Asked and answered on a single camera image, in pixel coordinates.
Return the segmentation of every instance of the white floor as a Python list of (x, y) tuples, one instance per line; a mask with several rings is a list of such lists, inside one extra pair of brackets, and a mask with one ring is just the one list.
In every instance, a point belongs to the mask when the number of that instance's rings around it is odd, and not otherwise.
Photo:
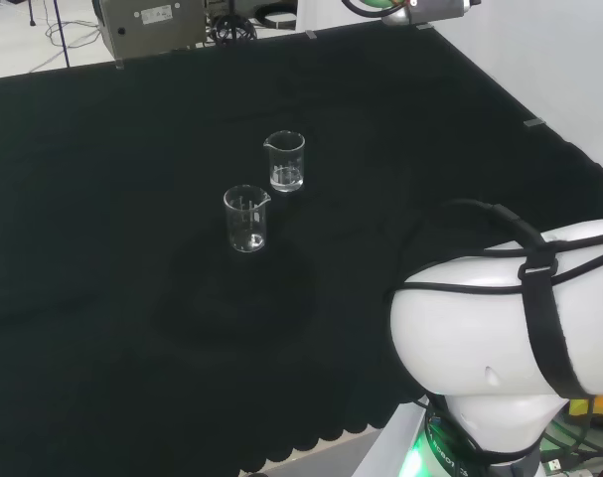
[[(37, 71), (54, 70), (65, 67), (62, 48), (55, 47), (45, 36), (48, 29), (46, 5), (50, 25), (56, 23), (53, 0), (33, 0), (36, 27), (30, 27), (28, 3), (13, 5), (7, 0), (0, 3), (0, 78), (22, 75), (42, 65)], [(83, 20), (97, 24), (90, 0), (59, 0), (61, 18), (65, 21)], [(67, 25), (64, 28), (68, 45), (80, 45), (96, 37), (92, 28)], [(289, 31), (257, 29), (259, 38), (287, 35)], [(54, 40), (60, 43), (58, 34)], [(113, 58), (98, 38), (95, 43), (69, 50), (70, 64), (73, 67), (95, 63), (112, 62)], [(50, 63), (43, 63), (54, 58)]]

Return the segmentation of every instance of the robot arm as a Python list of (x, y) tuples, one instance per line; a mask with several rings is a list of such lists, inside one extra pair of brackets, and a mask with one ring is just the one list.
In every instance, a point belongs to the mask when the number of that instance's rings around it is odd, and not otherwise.
[[(537, 443), (567, 399), (603, 395), (603, 221), (541, 236), (555, 267), (527, 267), (528, 242), (480, 250), (409, 276), (390, 316), (398, 356), (431, 398), (444, 397), (453, 424), (499, 462), (534, 451), (538, 475)], [(547, 291), (525, 272), (546, 277)], [(440, 453), (432, 435), (430, 456)]]
[(354, 13), (367, 18), (382, 18), (388, 25), (409, 25), (435, 22), (464, 16), (482, 0), (362, 0), (370, 7), (382, 10), (364, 10), (353, 0), (342, 0)]

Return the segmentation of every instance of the clear liquid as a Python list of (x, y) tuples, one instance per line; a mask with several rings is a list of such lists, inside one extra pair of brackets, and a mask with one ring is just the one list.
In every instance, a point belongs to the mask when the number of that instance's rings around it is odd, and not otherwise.
[(233, 231), (230, 235), (230, 243), (235, 249), (248, 253), (262, 248), (265, 245), (265, 238), (261, 231), (246, 227)]
[(278, 192), (293, 192), (303, 186), (303, 174), (298, 167), (276, 167), (270, 176), (270, 185)]

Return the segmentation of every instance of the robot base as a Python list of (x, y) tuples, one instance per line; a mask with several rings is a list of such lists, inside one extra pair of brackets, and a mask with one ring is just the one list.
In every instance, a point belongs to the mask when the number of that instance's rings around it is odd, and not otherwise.
[[(440, 448), (436, 448), (435, 451), (438, 452), (439, 457), (446, 459), (447, 469), (450, 468), (452, 472), (449, 472), (440, 464), (438, 458), (434, 455), (432, 446), (429, 445), (424, 429), (422, 429), (415, 444), (407, 454), (398, 477), (454, 477), (455, 463), (453, 460), (446, 456)], [(492, 466), (489, 474), (494, 476), (507, 475), (510, 474), (508, 468), (510, 468), (510, 464)], [(463, 468), (460, 468), (459, 476), (474, 477), (469, 475)], [(546, 477), (542, 465), (538, 465), (534, 477)]]

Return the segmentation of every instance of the table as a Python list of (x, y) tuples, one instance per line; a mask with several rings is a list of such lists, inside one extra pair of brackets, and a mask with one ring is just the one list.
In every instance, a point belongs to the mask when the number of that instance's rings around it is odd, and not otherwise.
[[(383, 295), (425, 209), (603, 218), (603, 169), (434, 30), (316, 36), (0, 79), (1, 475), (234, 477), (383, 427), (422, 391)], [(284, 128), (307, 188), (239, 256), (222, 195)], [(440, 215), (403, 265), (508, 239)]]

